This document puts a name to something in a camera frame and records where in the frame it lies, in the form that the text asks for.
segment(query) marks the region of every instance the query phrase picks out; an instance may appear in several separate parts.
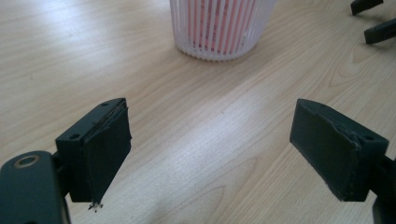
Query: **pink object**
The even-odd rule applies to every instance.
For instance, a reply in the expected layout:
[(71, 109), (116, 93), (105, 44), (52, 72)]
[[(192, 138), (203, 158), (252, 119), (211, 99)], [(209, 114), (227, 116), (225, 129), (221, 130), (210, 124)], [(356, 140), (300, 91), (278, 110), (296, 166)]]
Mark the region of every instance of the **pink object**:
[(259, 40), (275, 0), (170, 0), (177, 47), (214, 61), (241, 56)]

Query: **light wood tabletop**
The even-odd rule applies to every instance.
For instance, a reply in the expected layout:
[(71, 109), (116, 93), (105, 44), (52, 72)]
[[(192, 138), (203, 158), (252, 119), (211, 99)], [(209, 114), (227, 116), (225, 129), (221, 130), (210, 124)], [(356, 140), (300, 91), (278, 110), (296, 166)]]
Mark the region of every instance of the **light wood tabletop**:
[(396, 40), (363, 36), (396, 2), (357, 17), (350, 2), (277, 0), (254, 49), (212, 63), (176, 48), (167, 0), (2, 0), (0, 164), (55, 152), (92, 108), (126, 97), (132, 151), (97, 213), (66, 196), (74, 224), (373, 223), (373, 193), (339, 202), (289, 142), (305, 98), (396, 157)]

